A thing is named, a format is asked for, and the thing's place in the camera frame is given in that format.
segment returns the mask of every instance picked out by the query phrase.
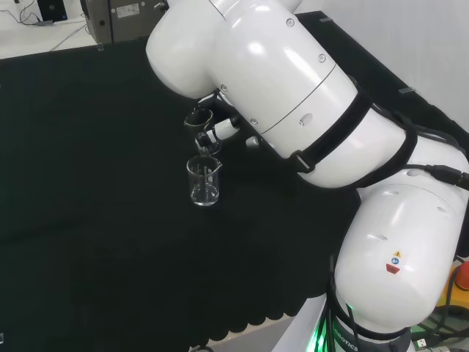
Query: green led light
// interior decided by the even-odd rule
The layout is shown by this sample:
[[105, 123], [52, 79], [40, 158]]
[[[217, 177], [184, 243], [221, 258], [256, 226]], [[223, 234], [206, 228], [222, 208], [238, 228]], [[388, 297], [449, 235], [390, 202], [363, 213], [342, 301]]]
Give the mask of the green led light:
[[[327, 344], [325, 344], [325, 334], [326, 334], [326, 327], [325, 325], [322, 327], [322, 333], [320, 336], [320, 341], [317, 346], [317, 351], [316, 352], [328, 352], [328, 347]], [[319, 327], [314, 330], [313, 336], [309, 340], [308, 347], [306, 348], [306, 352], [314, 352], [314, 349], [316, 348], [316, 340], [317, 340], [317, 332], [319, 331]]]

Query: white wall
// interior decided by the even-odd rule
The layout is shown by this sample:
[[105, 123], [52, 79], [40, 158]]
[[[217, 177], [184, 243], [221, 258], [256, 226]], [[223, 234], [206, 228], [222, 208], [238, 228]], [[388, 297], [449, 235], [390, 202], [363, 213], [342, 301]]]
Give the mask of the white wall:
[[322, 11], [469, 131], [469, 0], [326, 0]]

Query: white floor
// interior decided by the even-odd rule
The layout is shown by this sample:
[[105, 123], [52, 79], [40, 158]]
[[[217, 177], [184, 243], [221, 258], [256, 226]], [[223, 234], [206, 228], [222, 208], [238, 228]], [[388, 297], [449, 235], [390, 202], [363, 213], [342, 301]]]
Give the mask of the white floor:
[[[13, 0], [0, 0], [0, 10], [9, 10], [18, 20], [20, 11], [31, 3], [32, 0], [20, 0], [20, 4], [14, 4]], [[81, 16], [83, 11], [80, 1], [65, 0], [64, 3], [69, 19], [53, 26], [24, 26], [16, 23], [15, 19], [7, 12], [0, 12], [0, 59], [50, 51], [68, 35], [81, 27], [83, 28], [65, 40], [56, 50], [96, 45], [95, 40], [85, 30], [86, 21]], [[24, 21], [31, 12], [41, 18], [39, 7], [35, 2], [25, 11], [21, 20]], [[25, 23], [34, 23], [36, 21], [36, 18], [32, 15]]]

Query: warning label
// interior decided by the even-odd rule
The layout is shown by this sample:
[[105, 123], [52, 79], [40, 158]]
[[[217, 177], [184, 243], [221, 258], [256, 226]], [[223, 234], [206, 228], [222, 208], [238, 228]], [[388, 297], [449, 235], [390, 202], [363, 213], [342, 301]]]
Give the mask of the warning label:
[[386, 261], [386, 270], [391, 274], [397, 274], [405, 267], [406, 262], [407, 258], [404, 256], [402, 251], [394, 252], [394, 254]]

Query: sticker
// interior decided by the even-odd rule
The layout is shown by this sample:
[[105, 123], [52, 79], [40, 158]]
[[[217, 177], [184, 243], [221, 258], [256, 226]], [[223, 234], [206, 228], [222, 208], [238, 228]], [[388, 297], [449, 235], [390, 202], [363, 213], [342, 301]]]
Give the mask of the sticker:
[[405, 269], [406, 262], [407, 256], [402, 251], [394, 252], [392, 256], [388, 257], [386, 270], [391, 274], [397, 274], [401, 269]]
[[386, 270], [388, 272], [390, 272], [391, 274], [397, 274], [397, 272], [401, 269], [397, 268], [396, 266], [394, 265], [391, 265], [391, 264], [386, 264]]
[[127, 6], [117, 7], [117, 18], [124, 18], [138, 15], [140, 13], [139, 4], [131, 4]]

